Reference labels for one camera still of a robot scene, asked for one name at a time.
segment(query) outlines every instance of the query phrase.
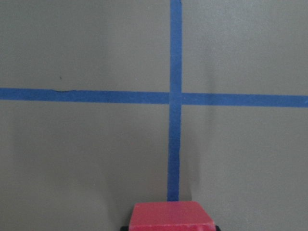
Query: blue cross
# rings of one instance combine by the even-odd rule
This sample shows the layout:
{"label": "blue cross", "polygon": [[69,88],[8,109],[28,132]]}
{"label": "blue cross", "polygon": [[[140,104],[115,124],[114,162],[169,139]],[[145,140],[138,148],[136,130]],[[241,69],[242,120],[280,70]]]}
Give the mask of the blue cross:
{"label": "blue cross", "polygon": [[179,200],[180,127],[182,105],[308,107],[308,96],[183,93],[182,5],[170,0],[170,91],[99,91],[0,88],[0,100],[169,104],[167,200]]}

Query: blue tape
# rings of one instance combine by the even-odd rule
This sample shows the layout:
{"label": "blue tape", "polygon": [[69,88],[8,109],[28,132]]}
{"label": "blue tape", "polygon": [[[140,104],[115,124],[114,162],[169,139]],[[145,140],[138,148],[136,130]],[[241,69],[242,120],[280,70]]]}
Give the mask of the blue tape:
{"label": "blue tape", "polygon": [[0,88],[0,100],[168,104],[167,92]]}
{"label": "blue tape", "polygon": [[183,105],[308,107],[308,96],[183,93]]}
{"label": "blue tape", "polygon": [[182,4],[170,0],[170,94],[167,200],[179,200],[182,92]]}

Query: horizontal blue line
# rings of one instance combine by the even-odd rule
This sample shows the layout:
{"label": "horizontal blue line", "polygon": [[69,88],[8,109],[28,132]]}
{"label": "horizontal blue line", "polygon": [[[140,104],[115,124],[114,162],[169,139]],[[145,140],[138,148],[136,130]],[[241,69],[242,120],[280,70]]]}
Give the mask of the horizontal blue line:
{"label": "horizontal blue line", "polygon": [[169,104],[167,92],[0,88],[0,100]]}
{"label": "horizontal blue line", "polygon": [[308,96],[183,93],[182,104],[252,107],[308,107]]}

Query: gray floor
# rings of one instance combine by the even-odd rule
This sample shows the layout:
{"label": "gray floor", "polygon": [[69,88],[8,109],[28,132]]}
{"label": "gray floor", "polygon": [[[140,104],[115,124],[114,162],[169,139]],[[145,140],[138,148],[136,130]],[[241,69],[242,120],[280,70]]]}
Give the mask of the gray floor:
{"label": "gray floor", "polygon": [[[183,0],[183,91],[308,94],[308,1]],[[0,2],[0,87],[169,91],[169,1]],[[168,106],[0,101],[0,230],[117,231],[167,193]],[[308,110],[183,106],[182,200],[306,231]]]}

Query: red box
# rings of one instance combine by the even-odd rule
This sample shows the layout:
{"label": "red box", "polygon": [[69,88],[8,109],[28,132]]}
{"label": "red box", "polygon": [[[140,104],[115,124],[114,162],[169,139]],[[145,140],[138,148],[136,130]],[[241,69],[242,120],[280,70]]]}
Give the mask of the red box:
{"label": "red box", "polygon": [[135,205],[129,231],[216,231],[216,227],[197,202],[150,202]]}

